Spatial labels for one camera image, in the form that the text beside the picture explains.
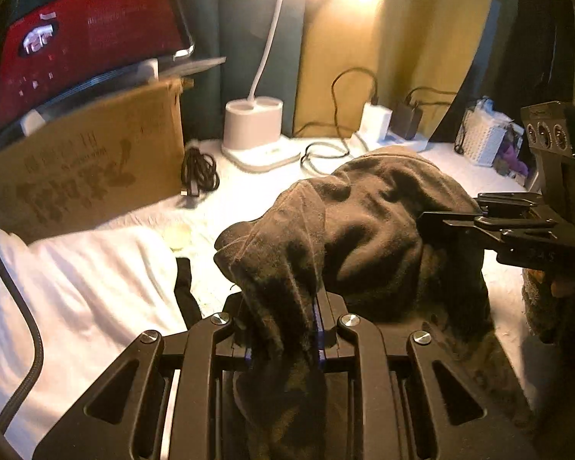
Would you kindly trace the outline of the gloved right hand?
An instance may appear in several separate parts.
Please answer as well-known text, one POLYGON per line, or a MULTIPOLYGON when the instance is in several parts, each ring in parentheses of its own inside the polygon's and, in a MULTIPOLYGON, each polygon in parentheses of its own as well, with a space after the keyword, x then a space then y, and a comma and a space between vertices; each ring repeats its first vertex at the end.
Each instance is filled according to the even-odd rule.
POLYGON ((522 297, 527 323, 543 344, 575 338, 575 277, 522 270, 522 297))

